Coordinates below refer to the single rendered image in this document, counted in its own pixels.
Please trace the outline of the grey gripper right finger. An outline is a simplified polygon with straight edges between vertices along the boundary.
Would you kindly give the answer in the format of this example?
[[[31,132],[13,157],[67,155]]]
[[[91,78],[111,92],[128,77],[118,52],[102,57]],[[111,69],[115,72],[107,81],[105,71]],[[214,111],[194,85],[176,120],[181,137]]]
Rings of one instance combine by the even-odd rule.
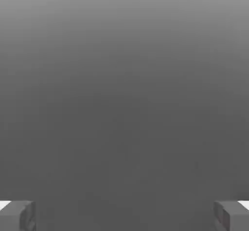
[[[249,231],[249,200],[215,201],[215,231]]]

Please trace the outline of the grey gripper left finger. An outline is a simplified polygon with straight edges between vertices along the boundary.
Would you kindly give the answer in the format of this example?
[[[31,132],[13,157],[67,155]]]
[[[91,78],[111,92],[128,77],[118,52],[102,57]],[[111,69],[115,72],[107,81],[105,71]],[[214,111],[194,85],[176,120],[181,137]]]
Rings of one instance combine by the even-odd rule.
[[[36,231],[36,202],[0,200],[0,231]]]

